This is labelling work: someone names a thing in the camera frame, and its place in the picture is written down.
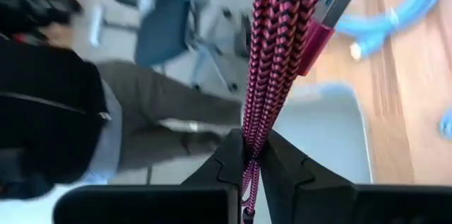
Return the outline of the blue office chair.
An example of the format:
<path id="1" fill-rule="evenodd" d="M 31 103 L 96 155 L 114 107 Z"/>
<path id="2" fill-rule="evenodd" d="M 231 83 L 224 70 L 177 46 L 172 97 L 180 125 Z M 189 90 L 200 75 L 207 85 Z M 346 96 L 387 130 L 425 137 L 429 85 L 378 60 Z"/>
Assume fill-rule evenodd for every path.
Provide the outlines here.
<path id="1" fill-rule="evenodd" d="M 194 51 L 198 57 L 191 74 L 191 85 L 200 90 L 199 79 L 206 62 L 210 62 L 217 71 L 218 78 L 225 87 L 234 93 L 239 86 L 230 75 L 233 70 L 220 61 L 224 56 L 220 48 L 221 39 L 216 39 L 220 20 L 234 25 L 235 18 L 226 7 L 217 7 L 213 20 L 205 33 L 201 32 L 201 16 L 210 0 L 115 0 L 138 9 L 140 19 L 137 26 L 109 22 L 105 18 L 103 6 L 95 7 L 91 20 L 90 43 L 100 45 L 102 30 L 105 27 L 134 32 L 136 46 L 134 61 L 146 67 L 163 66 L 165 62 L 178 57 L 184 52 Z"/>

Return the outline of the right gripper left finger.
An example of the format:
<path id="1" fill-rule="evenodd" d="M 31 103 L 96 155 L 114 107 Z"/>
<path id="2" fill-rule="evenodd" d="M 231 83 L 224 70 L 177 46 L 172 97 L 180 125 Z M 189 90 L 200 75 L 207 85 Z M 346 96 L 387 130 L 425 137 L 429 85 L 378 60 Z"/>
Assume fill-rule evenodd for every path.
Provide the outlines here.
<path id="1" fill-rule="evenodd" d="M 233 129 L 181 184 L 72 189 L 57 201 L 54 224 L 240 224 L 243 150 Z"/>

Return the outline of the person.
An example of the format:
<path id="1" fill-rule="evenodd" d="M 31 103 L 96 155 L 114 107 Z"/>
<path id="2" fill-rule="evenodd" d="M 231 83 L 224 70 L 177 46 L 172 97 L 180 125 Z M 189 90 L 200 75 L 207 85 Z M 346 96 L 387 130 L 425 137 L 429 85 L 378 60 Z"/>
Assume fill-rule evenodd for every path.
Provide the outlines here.
<path id="1" fill-rule="evenodd" d="M 174 158 L 213 152 L 211 131 L 174 131 L 166 119 L 233 126 L 242 104 L 200 93 L 124 60 L 16 42 L 31 28 L 0 5 L 0 200 L 45 195 L 59 184 L 105 182 Z"/>

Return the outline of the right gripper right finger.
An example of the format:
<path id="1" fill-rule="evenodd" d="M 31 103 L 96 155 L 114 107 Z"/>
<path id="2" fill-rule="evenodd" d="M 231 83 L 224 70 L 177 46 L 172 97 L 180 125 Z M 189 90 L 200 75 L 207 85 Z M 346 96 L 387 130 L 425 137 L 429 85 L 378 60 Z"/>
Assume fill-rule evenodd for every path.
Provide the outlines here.
<path id="1" fill-rule="evenodd" d="M 275 131 L 261 174 L 273 224 L 452 224 L 452 187 L 355 184 Z"/>

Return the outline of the grey plastic tray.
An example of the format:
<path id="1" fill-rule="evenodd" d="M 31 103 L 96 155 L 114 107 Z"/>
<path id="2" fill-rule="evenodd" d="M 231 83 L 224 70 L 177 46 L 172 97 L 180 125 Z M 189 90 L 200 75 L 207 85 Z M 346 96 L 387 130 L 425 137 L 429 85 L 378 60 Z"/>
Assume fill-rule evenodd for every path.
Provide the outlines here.
<path id="1" fill-rule="evenodd" d="M 367 123 L 350 84 L 292 87 L 274 129 L 340 176 L 359 184 L 374 182 Z"/>

